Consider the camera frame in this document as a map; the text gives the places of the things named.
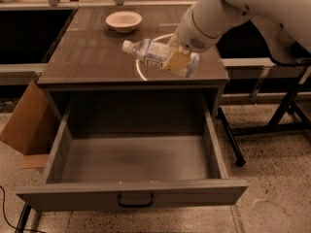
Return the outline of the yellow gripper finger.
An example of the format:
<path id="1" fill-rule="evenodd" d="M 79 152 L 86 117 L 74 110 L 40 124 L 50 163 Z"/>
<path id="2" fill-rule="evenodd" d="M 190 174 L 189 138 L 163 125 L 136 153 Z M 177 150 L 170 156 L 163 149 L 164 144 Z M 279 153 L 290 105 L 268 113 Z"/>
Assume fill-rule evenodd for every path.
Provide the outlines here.
<path id="1" fill-rule="evenodd" d="M 178 46 L 180 46 L 180 42 L 179 42 L 179 39 L 178 39 L 178 32 L 175 31 L 170 40 L 168 41 L 167 43 L 168 46 L 170 46 L 171 48 L 177 48 Z"/>
<path id="2" fill-rule="evenodd" d="M 190 62 L 190 56 L 177 50 L 173 50 L 163 62 L 162 70 L 169 73 L 176 73 L 185 68 Z"/>

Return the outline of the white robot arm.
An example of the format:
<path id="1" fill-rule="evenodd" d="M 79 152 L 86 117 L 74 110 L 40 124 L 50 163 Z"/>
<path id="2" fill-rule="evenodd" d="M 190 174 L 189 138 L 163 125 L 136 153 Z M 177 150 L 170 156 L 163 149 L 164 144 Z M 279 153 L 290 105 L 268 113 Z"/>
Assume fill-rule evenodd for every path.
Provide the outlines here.
<path id="1" fill-rule="evenodd" d="M 163 69 L 177 73 L 193 52 L 205 52 L 230 29 L 254 17 L 272 24 L 271 32 L 311 51 L 311 0 L 198 0 L 183 15 L 168 45 Z"/>

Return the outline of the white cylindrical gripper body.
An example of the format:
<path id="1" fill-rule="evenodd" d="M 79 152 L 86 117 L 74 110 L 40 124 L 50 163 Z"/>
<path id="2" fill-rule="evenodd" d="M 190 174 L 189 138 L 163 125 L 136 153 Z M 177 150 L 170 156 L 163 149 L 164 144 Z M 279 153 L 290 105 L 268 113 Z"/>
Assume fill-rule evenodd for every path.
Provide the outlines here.
<path id="1" fill-rule="evenodd" d="M 179 43 L 193 52 L 205 52 L 225 33 L 225 3 L 191 6 L 177 29 Z"/>

